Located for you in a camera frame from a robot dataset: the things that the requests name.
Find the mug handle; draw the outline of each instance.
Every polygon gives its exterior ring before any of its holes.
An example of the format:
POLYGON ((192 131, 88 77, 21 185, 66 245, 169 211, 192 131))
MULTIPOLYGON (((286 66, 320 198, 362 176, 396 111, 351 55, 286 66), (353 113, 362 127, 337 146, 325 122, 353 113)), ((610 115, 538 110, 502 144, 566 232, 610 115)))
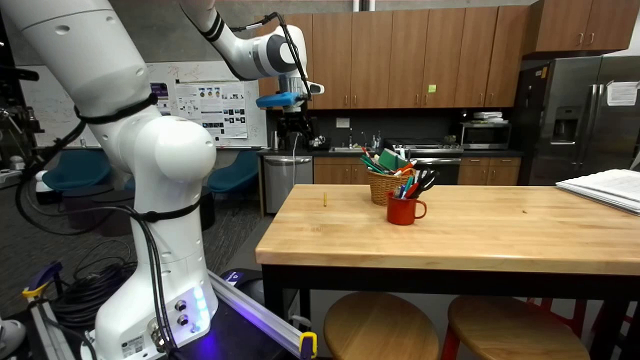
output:
POLYGON ((420 200, 416 200, 417 203, 421 204, 422 206, 424 206, 424 213, 422 215, 420 215, 419 217, 415 217, 415 218, 424 218, 424 215, 427 215, 427 204, 424 203, 424 201, 420 201, 420 200))

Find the stainless steel refrigerator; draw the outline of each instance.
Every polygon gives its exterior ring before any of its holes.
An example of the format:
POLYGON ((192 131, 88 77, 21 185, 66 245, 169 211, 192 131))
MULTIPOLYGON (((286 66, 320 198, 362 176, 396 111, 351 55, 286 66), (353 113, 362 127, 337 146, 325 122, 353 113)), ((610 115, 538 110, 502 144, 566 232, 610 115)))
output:
POLYGON ((519 184, 553 185, 631 166, 640 99, 609 106, 612 81, 640 81, 640 56, 555 59, 521 71, 511 117, 511 146, 525 152, 519 184))

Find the electrical outlet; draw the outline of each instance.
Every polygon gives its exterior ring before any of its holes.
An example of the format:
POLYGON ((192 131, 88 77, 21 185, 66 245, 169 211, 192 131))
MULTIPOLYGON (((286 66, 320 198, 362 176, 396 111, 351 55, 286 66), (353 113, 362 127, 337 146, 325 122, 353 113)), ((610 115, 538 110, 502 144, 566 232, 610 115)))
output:
POLYGON ((349 118, 348 117, 335 118, 335 127, 349 127, 349 118))

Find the dishwasher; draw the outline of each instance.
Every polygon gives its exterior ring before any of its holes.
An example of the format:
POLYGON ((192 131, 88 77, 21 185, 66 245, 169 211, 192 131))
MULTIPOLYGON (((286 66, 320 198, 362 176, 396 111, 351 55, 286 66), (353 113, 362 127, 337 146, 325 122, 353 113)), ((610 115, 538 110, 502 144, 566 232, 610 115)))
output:
POLYGON ((314 183, 314 161, 311 156, 265 156, 264 192, 266 212, 277 213, 293 189, 294 169, 296 184, 314 183))

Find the black backsplash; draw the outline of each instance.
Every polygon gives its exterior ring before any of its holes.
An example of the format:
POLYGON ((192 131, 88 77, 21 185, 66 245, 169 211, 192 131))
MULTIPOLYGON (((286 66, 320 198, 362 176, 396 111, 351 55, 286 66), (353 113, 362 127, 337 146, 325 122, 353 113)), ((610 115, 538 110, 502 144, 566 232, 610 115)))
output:
MULTIPOLYGON (((349 125, 353 129, 353 143, 363 144, 367 135, 367 144, 371 144, 373 135, 378 130, 385 138, 443 138, 451 133, 452 125, 469 119, 475 111, 494 111, 500 109, 465 109, 467 117, 462 116, 463 109, 345 109, 345 110, 309 110, 307 115, 314 120, 316 136, 323 135, 332 139, 332 146, 349 144, 349 129, 335 127, 335 118, 349 118, 349 125)), ((281 111, 268 111, 269 134, 275 130, 275 120, 282 116, 281 111)))

